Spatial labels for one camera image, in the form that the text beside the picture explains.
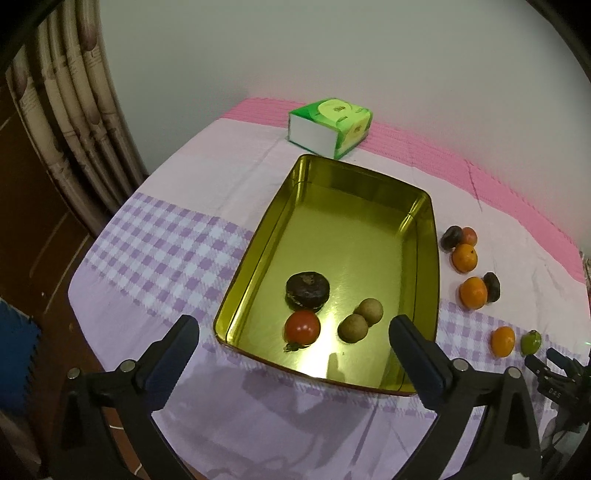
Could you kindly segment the green tomato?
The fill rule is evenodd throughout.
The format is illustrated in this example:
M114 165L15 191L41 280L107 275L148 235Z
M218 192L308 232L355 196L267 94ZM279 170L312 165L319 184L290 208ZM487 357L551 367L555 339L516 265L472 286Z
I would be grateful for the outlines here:
M520 349L523 356L535 355L542 346L542 335L537 330L530 330L521 337Z

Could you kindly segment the orange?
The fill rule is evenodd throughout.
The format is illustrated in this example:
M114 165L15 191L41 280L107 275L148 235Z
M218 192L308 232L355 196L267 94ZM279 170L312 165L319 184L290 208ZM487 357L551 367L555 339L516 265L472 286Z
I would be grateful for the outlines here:
M501 326L491 334L491 351L497 358L506 358L513 352L515 342L514 330L510 326Z
M473 245L458 245L451 256L452 264L460 273L469 273L478 265L478 254Z
M479 277L470 277L459 287L459 298L465 308L478 310L488 302L488 289Z

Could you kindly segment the dark mangosteen front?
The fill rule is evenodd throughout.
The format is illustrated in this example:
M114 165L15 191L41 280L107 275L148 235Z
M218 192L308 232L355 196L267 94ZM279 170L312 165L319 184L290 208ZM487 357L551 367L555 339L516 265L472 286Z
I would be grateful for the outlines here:
M501 284L494 272L487 272L482 280L487 288L487 302L495 303L501 296Z

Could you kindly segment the dark mangosteen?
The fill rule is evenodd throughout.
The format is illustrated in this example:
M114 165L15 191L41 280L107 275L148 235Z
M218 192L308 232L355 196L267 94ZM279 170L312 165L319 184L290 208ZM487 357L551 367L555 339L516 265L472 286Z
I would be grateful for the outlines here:
M444 251L450 252L461 244L462 240L463 228L458 225L452 225L442 235L440 245Z
M501 296L501 284L494 272L487 272L482 280L487 288L487 302L495 303Z
M287 279L287 304L297 309L318 311L328 302L330 293L328 279L315 271L295 273Z

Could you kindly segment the orange-red persimmon tomato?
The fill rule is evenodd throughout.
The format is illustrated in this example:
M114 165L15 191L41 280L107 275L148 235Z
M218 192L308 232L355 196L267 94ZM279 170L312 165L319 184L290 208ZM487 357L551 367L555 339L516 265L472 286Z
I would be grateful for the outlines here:
M462 229L461 243L476 246L478 243L477 232L472 227L464 227Z

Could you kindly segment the dark mangosteen back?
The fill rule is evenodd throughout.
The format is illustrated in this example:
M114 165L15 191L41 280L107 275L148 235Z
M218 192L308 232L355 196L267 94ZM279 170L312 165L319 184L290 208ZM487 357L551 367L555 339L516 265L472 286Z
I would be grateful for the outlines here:
M458 225L452 225L442 235L440 245L444 251L450 252L461 244L462 240L463 228Z

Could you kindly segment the blue foam floor mat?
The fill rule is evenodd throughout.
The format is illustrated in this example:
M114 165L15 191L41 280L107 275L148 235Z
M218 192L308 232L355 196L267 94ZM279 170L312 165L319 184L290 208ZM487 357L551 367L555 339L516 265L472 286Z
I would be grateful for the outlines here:
M23 412L30 393L40 330L30 317L4 300L0 314L1 409Z

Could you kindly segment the red tomato in tin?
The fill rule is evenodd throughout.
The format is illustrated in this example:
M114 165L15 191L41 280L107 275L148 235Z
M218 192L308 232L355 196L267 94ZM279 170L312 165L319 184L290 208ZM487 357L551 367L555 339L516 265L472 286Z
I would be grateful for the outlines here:
M321 334L321 322L311 310L298 310L287 318L283 326L283 337L287 351L297 351L314 344Z

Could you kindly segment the brown longan back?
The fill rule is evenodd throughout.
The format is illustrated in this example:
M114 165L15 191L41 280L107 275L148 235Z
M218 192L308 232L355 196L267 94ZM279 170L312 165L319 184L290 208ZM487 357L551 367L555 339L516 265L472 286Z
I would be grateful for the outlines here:
M384 307L376 298L366 298L353 311L365 319L369 327L379 323L384 316Z

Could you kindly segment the brown longan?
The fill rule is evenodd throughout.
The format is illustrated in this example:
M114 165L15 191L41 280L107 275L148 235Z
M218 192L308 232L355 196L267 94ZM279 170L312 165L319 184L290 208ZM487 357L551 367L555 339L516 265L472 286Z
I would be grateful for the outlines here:
M339 324L338 335L343 342L356 343L367 336L369 325L365 318L359 314L351 314Z
M366 298L353 311L365 319L369 327L379 323L384 316L384 307L376 298Z

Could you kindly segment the brown longan front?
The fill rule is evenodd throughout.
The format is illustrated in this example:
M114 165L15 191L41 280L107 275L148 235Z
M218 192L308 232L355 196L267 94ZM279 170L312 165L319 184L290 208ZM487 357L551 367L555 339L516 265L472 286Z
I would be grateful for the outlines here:
M343 342L356 343L367 336L369 325L365 318L359 314L351 314L339 324L338 335Z

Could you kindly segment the dark mangosteen in tin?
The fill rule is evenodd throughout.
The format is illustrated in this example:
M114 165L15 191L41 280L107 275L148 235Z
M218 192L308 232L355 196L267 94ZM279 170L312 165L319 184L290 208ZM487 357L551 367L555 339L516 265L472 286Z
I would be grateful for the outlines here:
M328 302L330 293L328 279L315 271L295 273L287 279L287 304L297 309L318 311Z

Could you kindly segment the gold toffee tin box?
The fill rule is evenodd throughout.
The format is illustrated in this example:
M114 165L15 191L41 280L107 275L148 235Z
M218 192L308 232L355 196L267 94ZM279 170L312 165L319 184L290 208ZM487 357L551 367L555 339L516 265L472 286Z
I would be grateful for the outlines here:
M287 351L283 326L291 275L329 281L321 334ZM363 299L384 316L363 340L343 342L339 324ZM407 316L434 339L440 300L439 240L429 194L413 185L324 157L297 159L266 209L214 321L217 340L271 366L332 384L410 396L389 325Z

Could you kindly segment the beige patterned curtain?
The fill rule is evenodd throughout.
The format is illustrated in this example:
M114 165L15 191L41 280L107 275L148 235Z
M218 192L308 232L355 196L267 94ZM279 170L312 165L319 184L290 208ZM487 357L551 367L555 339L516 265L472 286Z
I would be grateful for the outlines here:
M98 235L147 177L103 58L98 2L56 5L5 77L45 170Z

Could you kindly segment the green tissue pack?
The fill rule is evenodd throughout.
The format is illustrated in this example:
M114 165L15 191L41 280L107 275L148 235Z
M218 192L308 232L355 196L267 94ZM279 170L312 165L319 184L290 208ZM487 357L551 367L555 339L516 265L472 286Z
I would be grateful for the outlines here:
M339 160L367 138L370 109L329 98L291 110L287 140L318 156Z

